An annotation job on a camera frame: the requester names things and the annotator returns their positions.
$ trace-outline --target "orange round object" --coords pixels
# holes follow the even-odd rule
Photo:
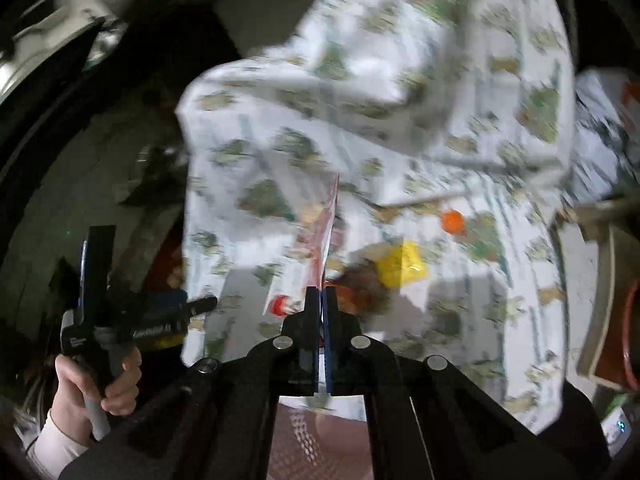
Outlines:
[[[465,232],[465,218],[458,211],[445,211],[440,217],[442,228],[449,234],[461,235]]]

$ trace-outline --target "floral tablecloth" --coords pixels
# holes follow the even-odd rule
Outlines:
[[[561,407],[565,320],[532,193],[568,165],[573,110],[554,0],[317,0],[287,43],[209,70],[178,106],[186,288],[220,298],[184,361],[276,335],[320,247],[335,279],[411,241],[427,275],[363,330],[408,357],[446,356],[541,431]],[[336,174],[329,240],[318,226]],[[463,234],[443,231],[450,209]],[[283,402],[364,417],[359,398]]]

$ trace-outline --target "wrist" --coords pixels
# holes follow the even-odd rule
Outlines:
[[[50,417],[57,428],[82,446],[91,444],[91,422],[83,406],[78,406],[56,394]]]

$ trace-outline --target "yellow wrapper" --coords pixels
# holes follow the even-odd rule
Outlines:
[[[420,258],[418,246],[406,240],[376,262],[380,281],[386,288],[399,288],[405,283],[426,278],[428,273]]]

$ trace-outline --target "white sleeve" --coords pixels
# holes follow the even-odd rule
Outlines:
[[[49,412],[44,428],[27,453],[27,458],[41,478],[56,480],[66,465],[87,449],[62,433]]]

